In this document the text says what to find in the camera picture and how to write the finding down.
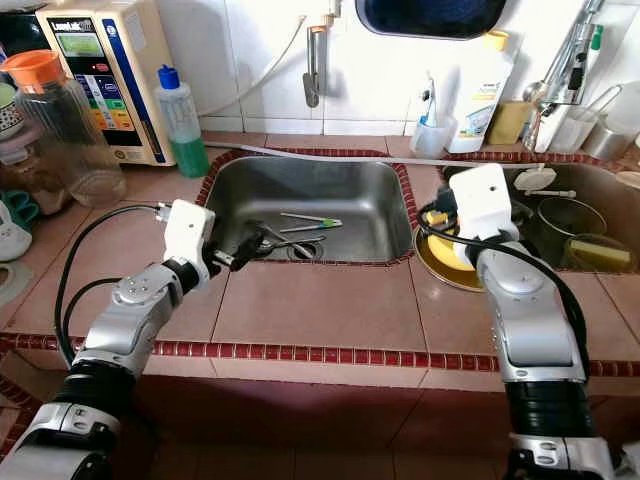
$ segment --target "white hose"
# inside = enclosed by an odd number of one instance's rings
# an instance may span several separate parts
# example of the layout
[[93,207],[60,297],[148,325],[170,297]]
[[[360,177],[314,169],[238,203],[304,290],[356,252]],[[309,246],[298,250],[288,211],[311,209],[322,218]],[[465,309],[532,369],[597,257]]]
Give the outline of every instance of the white hose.
[[[241,145],[239,143],[209,142],[205,141],[207,147],[227,148],[247,150],[249,152],[263,153],[265,155],[275,155],[278,157],[297,158],[298,160],[314,160],[320,162],[353,162],[353,163],[404,163],[406,165],[435,165],[438,167],[477,167],[485,162],[469,162],[461,160],[431,160],[426,158],[396,158],[396,157],[323,157],[321,155],[304,155],[301,153],[289,153],[271,148],[254,147],[252,145]],[[499,163],[502,168],[523,169],[538,168],[544,163]]]
[[271,62],[269,62],[267,64],[266,67],[264,67],[264,70],[262,70],[262,73],[260,74],[260,76],[256,80],[254,80],[251,83],[251,85],[249,85],[247,88],[245,88],[244,90],[239,92],[232,99],[229,99],[228,101],[226,101],[224,104],[219,105],[217,107],[213,107],[213,108],[207,108],[206,110],[203,110],[203,111],[199,111],[198,112],[198,116],[199,117],[203,117],[205,115],[212,115],[214,113],[218,113],[220,110],[224,110],[225,108],[230,107],[231,105],[233,105],[234,103],[236,103],[240,99],[244,98],[249,92],[253,91],[262,82],[264,82],[267,79],[267,77],[269,75],[271,75],[271,73],[280,64],[282,59],[285,57],[285,55],[287,54],[287,52],[291,48],[291,45],[293,45],[294,40],[298,36],[298,32],[300,32],[300,29],[302,28],[302,25],[304,24],[304,21],[306,19],[307,19],[306,15],[301,15],[300,17],[298,17],[298,24],[296,25],[296,28],[293,31],[293,34],[291,35],[291,37],[287,41],[287,44],[285,45],[284,49],[280,52],[280,55],[275,57],[273,60],[271,60]]

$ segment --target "stainless steel sink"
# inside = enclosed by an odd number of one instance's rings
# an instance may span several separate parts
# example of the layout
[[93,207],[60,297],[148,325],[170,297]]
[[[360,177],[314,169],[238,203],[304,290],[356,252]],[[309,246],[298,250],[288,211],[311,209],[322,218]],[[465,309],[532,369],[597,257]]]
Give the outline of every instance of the stainless steel sink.
[[[343,226],[285,234],[292,240],[326,235],[305,244],[318,260],[386,262],[411,248],[411,227],[395,171],[383,163],[243,157],[218,172],[206,207],[216,215],[213,241],[233,252],[262,221],[274,230],[312,225],[281,212],[338,218]],[[269,259],[301,259],[291,247]]]
[[[595,208],[604,217],[607,222],[605,235],[622,242],[640,257],[640,191],[618,182],[612,172],[593,165],[552,163],[547,166],[558,174],[547,190],[575,190],[577,200]],[[445,180],[461,170],[457,167],[445,168]],[[513,181],[522,171],[504,171],[511,198],[536,212],[538,204],[546,197],[528,197],[513,187]],[[548,230],[545,230],[538,215],[525,222],[520,227],[520,233],[551,266],[564,266],[564,242],[550,241]]]

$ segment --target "blue cap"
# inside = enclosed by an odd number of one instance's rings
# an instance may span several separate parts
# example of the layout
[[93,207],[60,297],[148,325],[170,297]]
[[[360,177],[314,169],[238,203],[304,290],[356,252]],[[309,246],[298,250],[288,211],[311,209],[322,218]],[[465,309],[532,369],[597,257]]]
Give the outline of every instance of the blue cap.
[[173,90],[180,86],[180,77],[175,68],[162,65],[162,68],[158,70],[158,78],[160,79],[160,85],[166,90]]

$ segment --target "green liquid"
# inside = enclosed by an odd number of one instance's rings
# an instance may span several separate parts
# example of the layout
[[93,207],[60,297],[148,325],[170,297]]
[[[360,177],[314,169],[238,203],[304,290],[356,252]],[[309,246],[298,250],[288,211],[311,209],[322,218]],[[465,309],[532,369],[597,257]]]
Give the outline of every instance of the green liquid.
[[187,143],[171,142],[171,151],[180,173],[185,177],[204,177],[209,171],[207,152],[201,138]]

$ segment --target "black cable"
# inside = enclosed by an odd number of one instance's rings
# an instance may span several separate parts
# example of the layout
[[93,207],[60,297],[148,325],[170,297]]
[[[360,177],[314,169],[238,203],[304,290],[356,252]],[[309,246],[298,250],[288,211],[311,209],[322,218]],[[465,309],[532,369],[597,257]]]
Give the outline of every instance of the black cable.
[[129,205],[122,208],[117,208],[108,213],[105,213],[97,220],[93,221],[89,226],[87,226],[78,238],[73,242],[71,246],[71,250],[69,250],[69,255],[67,255],[67,260],[64,264],[64,269],[62,270],[62,276],[60,277],[60,284],[58,285],[58,293],[56,296],[56,305],[54,309],[54,320],[53,325],[56,333],[56,339],[58,340],[58,346],[64,357],[65,363],[67,367],[71,367],[71,363],[73,362],[73,358],[75,354],[73,352],[73,347],[71,346],[71,341],[69,340],[69,336],[65,335],[63,326],[62,326],[62,302],[64,300],[65,289],[67,288],[67,282],[69,280],[69,271],[71,270],[71,265],[73,264],[73,260],[76,256],[78,248],[80,244],[84,240],[84,238],[98,225],[103,223],[104,221],[115,217],[116,215],[120,215],[121,213],[130,212],[133,210],[146,210],[151,211],[154,214],[158,212],[157,207],[152,207],[150,205]]
[[69,336],[69,323],[71,322],[71,315],[73,314],[73,309],[76,308],[76,304],[80,301],[82,296],[94,287],[109,283],[118,283],[120,280],[120,278],[115,277],[94,280],[93,282],[87,283],[84,287],[78,290],[76,294],[71,298],[71,301],[69,302],[69,305],[67,305],[67,309],[64,312],[64,318],[62,319],[62,336],[69,341],[69,345],[71,345],[71,337]]
[[518,260],[522,260],[532,267],[537,268],[555,284],[555,286],[558,288],[558,293],[560,294],[565,313],[567,314],[567,320],[576,337],[580,359],[582,360],[582,367],[584,369],[586,379],[588,380],[589,353],[587,352],[587,327],[584,321],[584,315],[582,314],[582,309],[580,308],[580,304],[578,303],[578,300],[576,299],[571,289],[567,286],[567,284],[564,283],[564,281],[544,263],[537,260],[535,257],[527,255],[526,253],[523,253],[519,250],[507,247],[499,243],[490,243],[471,238],[456,237],[455,235],[449,235],[448,233],[432,227],[424,220],[424,216],[427,212],[433,209],[433,206],[433,203],[425,205],[424,207],[422,207],[422,209],[420,209],[417,215],[420,228],[422,228],[422,230],[428,235],[435,235],[436,237],[440,237],[451,242],[462,243],[464,245],[470,245],[478,248],[488,248],[490,250],[495,250],[497,252],[511,255],[512,257],[515,257]]

